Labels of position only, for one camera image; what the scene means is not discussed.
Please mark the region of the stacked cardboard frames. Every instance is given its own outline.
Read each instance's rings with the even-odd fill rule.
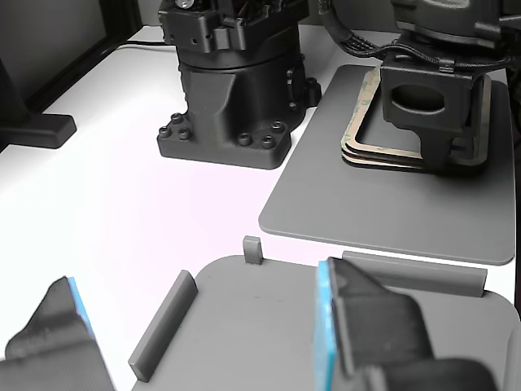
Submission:
[[[364,78],[357,105],[352,114],[344,136],[342,137],[342,157],[350,165],[372,169],[394,169],[400,171],[427,172],[419,152],[406,151],[390,147],[369,145],[361,142],[365,130],[365,120],[368,114],[376,108],[381,109],[380,68],[369,71]],[[453,151],[450,157],[450,171],[457,173],[461,170],[481,167],[488,155],[488,132],[490,122],[490,96],[492,81],[485,76],[483,83],[483,103],[476,119],[479,127],[473,146],[465,145],[464,140],[454,140]],[[469,159],[465,155],[471,150],[473,156]]]

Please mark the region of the bolt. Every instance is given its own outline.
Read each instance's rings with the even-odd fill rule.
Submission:
[[[252,143],[252,135],[249,133],[242,133],[239,135],[239,145],[247,147]]]
[[[167,128],[166,126],[162,127],[160,129],[160,137],[161,138],[167,138],[167,137],[170,137],[170,134],[172,134],[172,131]]]
[[[287,126],[286,126],[286,124],[284,122],[275,121],[273,124],[271,124],[271,130],[274,133],[282,133],[286,129],[287,129]]]
[[[273,136],[264,136],[264,138],[262,139],[262,147],[264,149],[271,149],[273,147],[275,147],[275,138],[273,138]]]
[[[172,123],[174,125],[179,125],[185,120],[180,112],[176,112],[175,114],[172,114],[170,119],[172,120]]]
[[[188,128],[182,128],[177,132],[180,140],[187,140],[191,137],[192,132]]]

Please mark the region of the cable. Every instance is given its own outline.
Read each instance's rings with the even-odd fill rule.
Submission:
[[[126,45],[138,45],[138,46],[171,46],[166,42],[147,42],[147,41],[125,41],[118,47],[126,46]]]
[[[118,43],[114,46],[111,46],[107,49],[105,49],[104,51],[101,52],[101,56],[104,57],[105,55],[108,55],[110,53],[112,53],[113,51],[116,51],[118,50],[119,48],[121,48],[122,46],[149,46],[149,47],[157,47],[157,46],[171,46],[169,44],[167,44],[166,42],[149,42],[149,41],[124,41],[122,43]]]

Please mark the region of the black stand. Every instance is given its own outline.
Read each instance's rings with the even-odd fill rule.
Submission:
[[[0,151],[9,144],[56,149],[74,132],[71,116],[30,112],[0,60]]]

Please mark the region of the white table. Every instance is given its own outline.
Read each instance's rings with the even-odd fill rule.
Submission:
[[[380,44],[392,37],[371,35]],[[134,38],[159,41],[162,32],[146,27]],[[308,75],[323,89],[341,64],[377,64],[344,54],[322,27],[303,27],[302,42]],[[48,110],[77,122],[61,149],[0,153],[0,345],[53,281],[74,276],[115,385],[126,391],[135,381],[127,360],[180,270],[197,275],[240,254],[245,235],[262,238],[267,258],[306,265],[353,250],[261,231],[257,218],[284,165],[161,157],[158,129],[185,108],[172,48],[121,48]],[[294,146],[312,115],[293,132]],[[488,270],[486,288],[514,302],[514,262]]]

